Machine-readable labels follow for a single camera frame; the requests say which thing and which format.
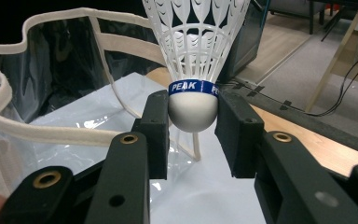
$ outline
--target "blue band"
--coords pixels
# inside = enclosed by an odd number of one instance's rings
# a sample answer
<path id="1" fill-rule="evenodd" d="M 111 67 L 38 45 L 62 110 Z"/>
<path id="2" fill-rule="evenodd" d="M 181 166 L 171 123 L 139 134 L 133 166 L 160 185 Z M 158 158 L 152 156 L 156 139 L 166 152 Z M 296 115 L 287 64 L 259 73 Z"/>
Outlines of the blue band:
<path id="1" fill-rule="evenodd" d="M 168 94 L 174 95 L 179 92 L 190 91 L 203 92 L 211 94 L 215 97 L 217 97 L 219 94 L 219 90 L 212 82 L 197 79 L 184 79 L 171 83 L 169 86 Z"/>

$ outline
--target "metal grommet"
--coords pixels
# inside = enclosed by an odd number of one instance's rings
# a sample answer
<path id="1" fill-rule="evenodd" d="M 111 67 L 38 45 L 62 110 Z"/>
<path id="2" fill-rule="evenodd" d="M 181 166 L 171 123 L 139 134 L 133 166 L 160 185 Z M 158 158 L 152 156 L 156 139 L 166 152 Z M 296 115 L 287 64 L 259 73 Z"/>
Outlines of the metal grommet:
<path id="1" fill-rule="evenodd" d="M 58 171 L 47 171 L 38 175 L 34 179 L 34 188 L 46 189 L 57 184 L 61 179 L 61 174 Z"/>
<path id="2" fill-rule="evenodd" d="M 292 141 L 292 137 L 287 133 L 275 133 L 272 136 L 279 142 L 288 143 Z"/>
<path id="3" fill-rule="evenodd" d="M 132 144 L 136 141 L 138 141 L 138 136 L 136 136 L 135 134 L 126 134 L 120 138 L 120 142 L 122 144 Z"/>

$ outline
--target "transparent plastic bag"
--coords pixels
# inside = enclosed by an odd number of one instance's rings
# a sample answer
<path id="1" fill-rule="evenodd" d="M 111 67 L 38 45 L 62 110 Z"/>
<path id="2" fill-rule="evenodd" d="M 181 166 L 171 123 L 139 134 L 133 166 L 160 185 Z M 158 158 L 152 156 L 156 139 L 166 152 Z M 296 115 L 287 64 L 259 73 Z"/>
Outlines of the transparent plastic bag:
<path id="1" fill-rule="evenodd" d="M 142 116 L 147 96 L 165 89 L 145 76 L 164 65 L 145 18 L 77 8 L 36 15 L 22 33 L 19 44 L 0 46 L 6 196 L 37 169 L 64 165 L 77 174 L 103 160 L 111 139 Z M 179 176 L 199 159 L 198 145 L 192 134 L 170 132 L 181 135 L 169 155 L 169 176 Z M 172 180 L 153 180 L 151 200 Z"/>

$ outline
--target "gray floor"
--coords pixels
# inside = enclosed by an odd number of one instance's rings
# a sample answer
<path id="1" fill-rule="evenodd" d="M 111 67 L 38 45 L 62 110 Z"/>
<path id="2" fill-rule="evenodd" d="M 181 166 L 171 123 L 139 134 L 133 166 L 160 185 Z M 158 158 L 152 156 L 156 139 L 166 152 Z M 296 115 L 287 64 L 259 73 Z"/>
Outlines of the gray floor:
<path id="1" fill-rule="evenodd" d="M 290 101 L 292 106 L 305 109 L 350 24 L 350 21 L 341 20 L 324 42 L 321 42 L 324 36 L 323 30 L 313 35 L 280 67 L 259 83 L 259 86 L 265 87 L 261 93 L 279 102 Z M 330 79 L 311 113 L 322 113 L 335 103 L 342 81 L 343 77 L 339 76 Z M 307 122 L 316 120 L 329 125 L 328 129 L 321 126 L 320 133 L 358 149 L 358 82 L 352 83 L 334 114 L 304 120 Z"/>

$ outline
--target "black cable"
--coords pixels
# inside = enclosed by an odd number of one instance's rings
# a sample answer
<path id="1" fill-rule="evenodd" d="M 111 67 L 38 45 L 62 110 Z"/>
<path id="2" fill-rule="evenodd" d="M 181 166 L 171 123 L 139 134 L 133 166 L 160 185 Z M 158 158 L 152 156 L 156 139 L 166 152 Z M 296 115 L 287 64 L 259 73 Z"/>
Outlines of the black cable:
<path id="1" fill-rule="evenodd" d="M 336 111 L 336 109 L 339 107 L 339 105 L 341 105 L 342 103 L 342 99 L 344 98 L 346 92 L 348 91 L 349 87 L 351 86 L 351 84 L 353 83 L 353 81 L 358 77 L 358 72 L 356 73 L 356 75 L 353 77 L 353 79 L 351 80 L 351 82 L 348 84 L 348 86 L 346 87 L 346 89 L 344 90 L 344 86 L 345 86 L 345 82 L 349 76 L 349 74 L 351 73 L 351 71 L 353 70 L 353 68 L 358 64 L 358 60 L 356 61 L 356 63 L 354 63 L 351 67 L 351 69 L 347 72 L 347 74 L 345 75 L 341 87 L 339 89 L 339 96 L 337 101 L 333 104 L 333 106 L 331 106 L 328 110 L 324 111 L 323 113 L 320 114 L 311 114 L 311 113 L 306 113 L 307 115 L 313 116 L 313 117 L 323 117 L 325 115 L 331 114 L 333 112 Z"/>
<path id="2" fill-rule="evenodd" d="M 327 110 L 324 111 L 323 113 L 320 113 L 320 114 L 312 114 L 312 113 L 305 112 L 304 110 L 301 110 L 301 109 L 296 108 L 296 107 L 291 106 L 291 105 L 286 105 L 286 106 L 287 106 L 287 107 L 290 107 L 290 108 L 292 108 L 292 109 L 294 109 L 294 110 L 297 110 L 297 111 L 299 111 L 299 112 L 301 112 L 301 113 L 303 113 L 303 114 L 306 114 L 306 115 L 309 115 L 309 116 L 313 116 L 313 117 L 323 117 L 323 116 L 325 116 L 325 115 L 329 115 L 329 114 L 335 112 L 336 109 L 339 107 L 339 105 L 342 103 L 342 100 L 343 100 L 343 98 L 344 98 L 346 92 L 348 91 L 349 87 L 351 86 L 351 84 L 353 83 L 353 81 L 358 77 L 358 72 L 357 72 L 356 75 L 355 75 L 355 76 L 353 77 L 353 79 L 351 80 L 351 82 L 349 83 L 349 85 L 348 85 L 348 86 L 345 88 L 345 90 L 344 90 L 345 82 L 346 82 L 346 80 L 347 80 L 349 74 L 351 73 L 351 71 L 353 70 L 353 68 L 354 68 L 357 64 L 358 64 L 358 60 L 356 61 L 356 63 L 354 63 L 354 64 L 351 66 L 350 70 L 349 70 L 349 71 L 347 72 L 347 74 L 345 75 L 345 77 L 344 77 L 344 79 L 343 79 L 343 81 L 342 81 L 341 87 L 340 87 L 340 89 L 339 89 L 339 95 L 338 95 L 337 101 L 336 101 L 329 109 L 327 109 Z M 227 86 L 230 86 L 230 85 L 234 85 L 234 83 L 231 82 L 231 83 L 226 84 L 226 85 L 227 85 Z M 262 96 L 264 96 L 264 97 L 266 97 L 266 98 L 268 98 L 268 99 L 270 99 L 270 100 L 272 100 L 272 101 L 274 101 L 274 102 L 277 102 L 277 103 L 279 103 L 279 104 L 282 104 L 282 102 L 280 102 L 280 101 L 278 101 L 278 100 L 275 100 L 275 99 L 273 99 L 273 98 L 271 98 L 271 97 L 269 97 L 269 96 L 267 96 L 267 95 L 265 95 L 265 94 L 263 94 L 263 93 L 261 93 L 261 92 L 259 92 L 259 91 L 254 91 L 253 89 L 247 87 L 246 85 L 243 85 L 243 84 L 241 84 L 241 85 L 242 85 L 243 87 L 245 87 L 246 89 L 249 89 L 249 90 L 251 90 L 251 91 L 253 91 L 253 92 L 257 93 L 257 94 L 260 94 L 260 95 L 262 95 Z"/>

